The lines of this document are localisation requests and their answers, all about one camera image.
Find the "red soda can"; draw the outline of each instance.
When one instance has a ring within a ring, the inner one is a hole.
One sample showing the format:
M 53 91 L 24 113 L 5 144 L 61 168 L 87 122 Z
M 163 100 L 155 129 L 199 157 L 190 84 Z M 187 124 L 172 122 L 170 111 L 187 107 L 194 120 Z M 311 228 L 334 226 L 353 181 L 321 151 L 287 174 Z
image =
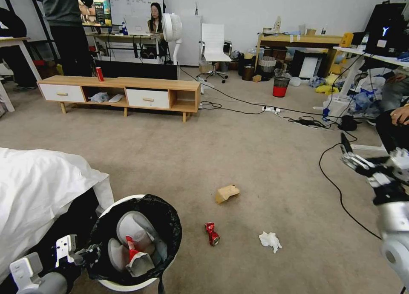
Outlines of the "red soda can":
M 102 69 L 100 67 L 96 67 L 95 70 L 97 71 L 97 77 L 100 82 L 104 82 L 104 76 L 102 75 Z
M 214 230 L 214 223 L 211 223 L 211 222 L 206 223 L 204 227 L 206 228 L 206 231 L 209 234 L 210 245 L 216 246 L 220 241 L 220 237 L 217 234 L 217 232 Z

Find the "person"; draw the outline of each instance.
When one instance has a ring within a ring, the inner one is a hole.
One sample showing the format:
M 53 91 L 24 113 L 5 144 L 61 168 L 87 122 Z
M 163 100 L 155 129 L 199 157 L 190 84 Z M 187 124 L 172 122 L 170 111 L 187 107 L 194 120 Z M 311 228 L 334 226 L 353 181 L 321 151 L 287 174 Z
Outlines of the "person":
M 26 25 L 15 13 L 0 8 L 0 22 L 2 23 L 2 26 L 0 26 L 0 36 L 27 36 Z M 14 73 L 17 91 L 32 90 L 37 87 L 37 80 L 19 46 L 0 48 L 0 62 L 2 59 Z
M 60 53 L 64 75 L 91 76 L 91 55 L 82 26 L 78 0 L 37 0 L 43 4 Z M 94 0 L 81 0 L 91 7 Z
M 150 5 L 151 18 L 148 20 L 148 28 L 151 33 L 159 33 L 161 36 L 159 43 L 159 56 L 165 56 L 167 50 L 167 41 L 163 37 L 162 28 L 162 9 L 159 3 L 153 2 Z M 147 46 L 146 52 L 151 58 L 154 58 L 156 54 L 156 46 Z
M 409 104 L 379 115 L 376 130 L 387 152 L 397 147 L 409 150 Z
M 400 107 L 402 97 L 409 96 L 409 71 L 397 69 L 397 74 L 390 77 L 382 89 L 382 111 L 394 110 Z

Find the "gray sweater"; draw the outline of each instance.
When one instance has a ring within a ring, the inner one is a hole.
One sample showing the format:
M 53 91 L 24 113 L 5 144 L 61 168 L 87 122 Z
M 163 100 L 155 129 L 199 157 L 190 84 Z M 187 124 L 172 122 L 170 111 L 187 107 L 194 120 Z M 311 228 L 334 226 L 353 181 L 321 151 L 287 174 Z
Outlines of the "gray sweater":
M 43 4 L 50 26 L 82 26 L 78 0 L 37 0 Z M 81 0 L 90 7 L 94 0 Z

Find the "fan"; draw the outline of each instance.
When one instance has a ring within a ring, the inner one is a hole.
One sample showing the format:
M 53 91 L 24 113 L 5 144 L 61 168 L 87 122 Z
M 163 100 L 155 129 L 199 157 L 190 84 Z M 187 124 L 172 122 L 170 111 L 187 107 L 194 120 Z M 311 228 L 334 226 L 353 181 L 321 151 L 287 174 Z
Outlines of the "fan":
M 175 14 L 163 14 L 162 16 L 162 29 L 165 41 L 175 41 L 176 47 L 173 52 L 173 64 L 178 64 L 178 51 L 180 44 L 182 43 L 182 22 L 180 17 Z

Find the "extension cord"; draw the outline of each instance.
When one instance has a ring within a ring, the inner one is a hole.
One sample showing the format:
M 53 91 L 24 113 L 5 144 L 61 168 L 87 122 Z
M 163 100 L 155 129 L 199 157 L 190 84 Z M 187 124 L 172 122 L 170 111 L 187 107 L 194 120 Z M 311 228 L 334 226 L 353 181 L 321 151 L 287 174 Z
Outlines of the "extension cord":
M 278 114 L 281 112 L 281 109 L 275 107 L 263 107 L 262 108 L 265 112 L 272 112 L 274 114 Z

